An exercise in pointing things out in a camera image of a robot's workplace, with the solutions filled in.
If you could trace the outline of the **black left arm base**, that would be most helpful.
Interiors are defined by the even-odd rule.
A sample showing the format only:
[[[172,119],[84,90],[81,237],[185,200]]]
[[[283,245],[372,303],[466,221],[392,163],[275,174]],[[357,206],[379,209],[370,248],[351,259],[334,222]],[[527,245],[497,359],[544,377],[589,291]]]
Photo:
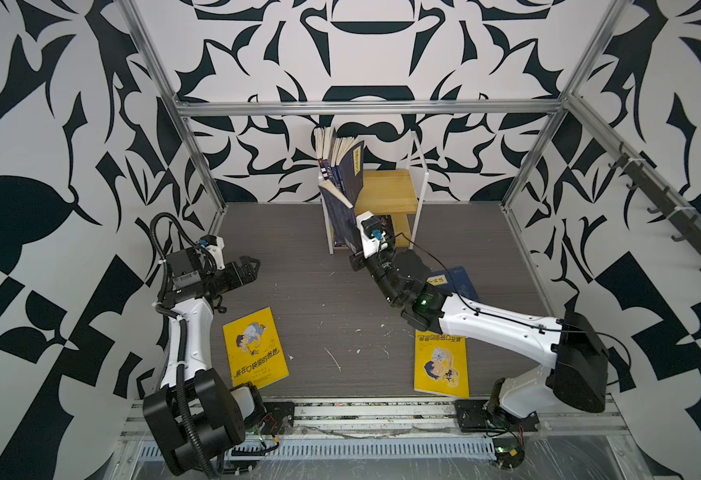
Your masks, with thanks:
[[[266,401],[244,418],[244,427],[248,431],[258,430],[264,435],[286,433],[294,426],[294,413],[296,404],[292,401]]]

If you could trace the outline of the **thick blue book yellow label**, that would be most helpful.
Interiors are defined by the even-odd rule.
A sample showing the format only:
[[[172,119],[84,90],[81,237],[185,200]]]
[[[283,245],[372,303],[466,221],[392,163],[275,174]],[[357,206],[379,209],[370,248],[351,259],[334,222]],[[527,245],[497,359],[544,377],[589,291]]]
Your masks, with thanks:
[[[334,176],[334,184],[346,198],[350,199],[350,177],[348,164],[344,162],[356,142],[355,137],[338,137],[334,139],[330,151],[330,171]]]

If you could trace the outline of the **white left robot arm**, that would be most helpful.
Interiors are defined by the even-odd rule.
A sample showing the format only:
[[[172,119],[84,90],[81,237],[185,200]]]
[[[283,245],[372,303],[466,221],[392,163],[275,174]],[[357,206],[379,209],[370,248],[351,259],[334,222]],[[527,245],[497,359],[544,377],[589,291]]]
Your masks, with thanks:
[[[266,417],[258,388],[229,388],[212,368],[210,329],[224,311],[222,295],[258,277],[258,260],[224,261],[224,240],[206,235],[162,259],[164,284],[156,312],[168,320],[168,362],[142,413],[166,466],[176,476],[200,471],[224,475],[224,455],[244,443]]]

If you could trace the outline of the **purple portrait book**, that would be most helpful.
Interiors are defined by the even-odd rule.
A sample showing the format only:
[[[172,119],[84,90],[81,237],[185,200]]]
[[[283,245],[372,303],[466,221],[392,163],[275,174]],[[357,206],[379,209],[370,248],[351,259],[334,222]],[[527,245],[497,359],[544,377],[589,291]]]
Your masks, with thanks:
[[[340,174],[338,174],[338,151],[340,140],[336,136],[336,130],[332,126],[320,127],[314,131],[316,138],[316,154],[318,165],[324,180],[330,180],[337,188],[340,188]]]

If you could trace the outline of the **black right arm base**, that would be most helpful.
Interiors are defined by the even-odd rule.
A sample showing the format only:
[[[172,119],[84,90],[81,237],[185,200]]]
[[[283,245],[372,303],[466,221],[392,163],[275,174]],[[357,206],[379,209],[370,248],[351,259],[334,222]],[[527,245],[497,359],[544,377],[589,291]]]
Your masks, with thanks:
[[[455,418],[462,433],[501,433],[511,430],[515,433],[519,428],[523,432],[536,432],[539,424],[535,412],[519,418],[511,415],[499,406],[500,387],[505,379],[500,378],[494,383],[488,400],[460,399],[453,402]]]

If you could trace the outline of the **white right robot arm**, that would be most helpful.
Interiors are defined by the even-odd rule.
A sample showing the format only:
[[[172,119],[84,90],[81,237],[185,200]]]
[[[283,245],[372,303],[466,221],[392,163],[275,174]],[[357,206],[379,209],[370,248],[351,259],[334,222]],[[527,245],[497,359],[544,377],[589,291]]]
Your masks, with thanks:
[[[490,414],[520,422],[558,404],[604,412],[608,351],[584,316],[520,314],[443,291],[428,283],[430,269],[411,250],[358,252],[350,265],[367,270],[387,303],[416,330],[478,340],[536,362],[536,368],[496,382],[486,405]]]

